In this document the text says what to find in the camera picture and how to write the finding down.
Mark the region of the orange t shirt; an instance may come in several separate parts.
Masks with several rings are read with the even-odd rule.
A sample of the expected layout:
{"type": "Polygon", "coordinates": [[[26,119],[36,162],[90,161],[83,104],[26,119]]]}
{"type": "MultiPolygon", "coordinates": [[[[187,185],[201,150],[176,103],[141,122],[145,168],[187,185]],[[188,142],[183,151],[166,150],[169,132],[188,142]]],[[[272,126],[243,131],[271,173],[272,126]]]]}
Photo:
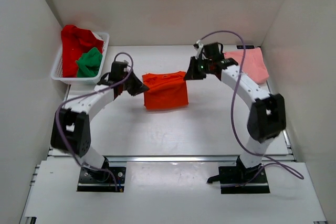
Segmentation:
{"type": "Polygon", "coordinates": [[[149,88],[144,92],[144,106],[147,110],[170,110],[188,105],[186,72],[154,74],[142,76],[143,83],[149,88]]]}

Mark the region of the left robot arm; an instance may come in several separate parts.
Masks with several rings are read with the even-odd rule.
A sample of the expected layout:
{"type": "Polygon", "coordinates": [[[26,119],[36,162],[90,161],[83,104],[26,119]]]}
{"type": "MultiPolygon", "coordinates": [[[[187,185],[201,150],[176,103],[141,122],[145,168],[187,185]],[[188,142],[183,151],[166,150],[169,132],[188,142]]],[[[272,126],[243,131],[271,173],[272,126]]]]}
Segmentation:
{"type": "Polygon", "coordinates": [[[72,99],[70,104],[63,105],[55,113],[51,146],[71,154],[80,167],[96,180],[106,180],[110,174],[109,161],[91,146],[90,122],[122,92],[136,96],[149,89],[126,61],[113,62],[111,71],[101,77],[92,95],[82,95],[78,100],[72,99]]]}

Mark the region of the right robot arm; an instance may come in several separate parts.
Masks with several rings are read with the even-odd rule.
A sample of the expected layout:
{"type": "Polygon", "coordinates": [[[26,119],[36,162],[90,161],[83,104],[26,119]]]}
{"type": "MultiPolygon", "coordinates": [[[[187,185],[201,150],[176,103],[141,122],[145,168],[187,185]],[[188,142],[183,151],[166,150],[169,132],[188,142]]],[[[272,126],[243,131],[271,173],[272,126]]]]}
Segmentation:
{"type": "Polygon", "coordinates": [[[241,182],[248,182],[261,167],[262,158],[272,140],[285,128],[285,101],[281,94],[270,94],[246,75],[243,64],[226,58],[223,45],[215,42],[194,44],[197,53],[190,59],[184,80],[203,80],[214,75],[233,90],[233,97],[240,97],[249,108],[247,131],[249,139],[243,153],[237,158],[235,175],[241,182]]]}

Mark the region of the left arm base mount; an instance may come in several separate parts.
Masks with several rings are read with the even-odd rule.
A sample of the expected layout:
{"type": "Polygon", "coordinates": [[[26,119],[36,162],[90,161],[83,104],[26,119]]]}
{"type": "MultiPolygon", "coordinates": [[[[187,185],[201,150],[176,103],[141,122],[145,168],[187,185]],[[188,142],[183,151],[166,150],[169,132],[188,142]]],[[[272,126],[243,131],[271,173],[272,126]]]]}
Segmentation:
{"type": "Polygon", "coordinates": [[[77,191],[123,193],[125,188],[125,166],[109,166],[109,172],[82,167],[79,174],[77,191]]]}

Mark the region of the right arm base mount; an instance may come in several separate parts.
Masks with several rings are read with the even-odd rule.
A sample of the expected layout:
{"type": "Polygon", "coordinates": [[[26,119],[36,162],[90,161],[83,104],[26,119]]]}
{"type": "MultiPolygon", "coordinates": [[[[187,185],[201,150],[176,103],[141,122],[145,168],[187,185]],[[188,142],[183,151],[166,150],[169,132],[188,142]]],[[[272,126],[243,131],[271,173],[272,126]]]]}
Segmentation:
{"type": "Polygon", "coordinates": [[[267,194],[270,193],[267,176],[262,174],[262,164],[246,168],[240,157],[235,166],[220,166],[219,174],[209,177],[208,184],[220,183],[221,194],[267,194]]]}

